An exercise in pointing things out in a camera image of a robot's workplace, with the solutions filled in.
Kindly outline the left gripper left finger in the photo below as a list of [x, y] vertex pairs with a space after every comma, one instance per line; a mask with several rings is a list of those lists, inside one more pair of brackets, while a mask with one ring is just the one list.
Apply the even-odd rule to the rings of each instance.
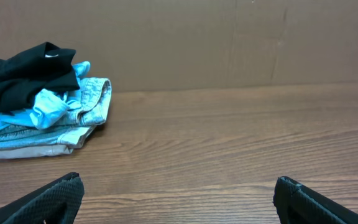
[[71, 224], [85, 188], [79, 173], [70, 172], [0, 208], [0, 224]]

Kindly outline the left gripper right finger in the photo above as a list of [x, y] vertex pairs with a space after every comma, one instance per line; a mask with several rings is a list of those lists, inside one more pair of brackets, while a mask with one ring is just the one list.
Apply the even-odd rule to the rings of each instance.
[[287, 177], [277, 179], [273, 204], [281, 224], [358, 224], [358, 214]]

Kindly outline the black t-shirt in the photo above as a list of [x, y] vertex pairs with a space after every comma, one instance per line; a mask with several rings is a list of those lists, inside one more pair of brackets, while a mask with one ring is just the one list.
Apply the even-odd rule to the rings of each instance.
[[43, 89], [57, 93], [78, 90], [71, 65], [75, 54], [74, 49], [44, 42], [0, 59], [0, 113], [33, 107], [36, 94]]

